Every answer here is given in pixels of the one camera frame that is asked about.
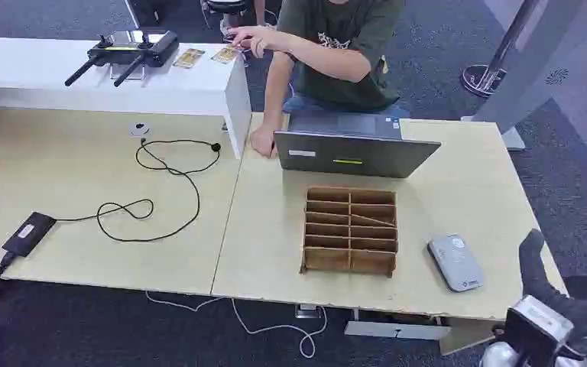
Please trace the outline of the person's left hand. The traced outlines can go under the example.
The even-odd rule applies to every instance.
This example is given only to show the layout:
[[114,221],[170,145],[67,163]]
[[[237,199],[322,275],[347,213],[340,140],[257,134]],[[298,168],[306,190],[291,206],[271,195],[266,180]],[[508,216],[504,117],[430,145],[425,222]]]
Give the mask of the person's left hand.
[[230,28],[232,46],[242,47],[251,51],[257,58],[263,58],[268,50],[280,50],[280,33],[266,26],[244,26]]

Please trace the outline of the person's right hand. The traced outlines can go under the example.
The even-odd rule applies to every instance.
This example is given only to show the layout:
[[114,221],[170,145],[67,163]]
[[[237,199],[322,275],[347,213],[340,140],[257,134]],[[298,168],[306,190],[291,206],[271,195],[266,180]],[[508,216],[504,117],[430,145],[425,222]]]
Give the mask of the person's right hand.
[[274,140],[274,133],[277,128],[270,125],[261,125],[250,134],[251,147],[261,156],[275,158],[277,148]]

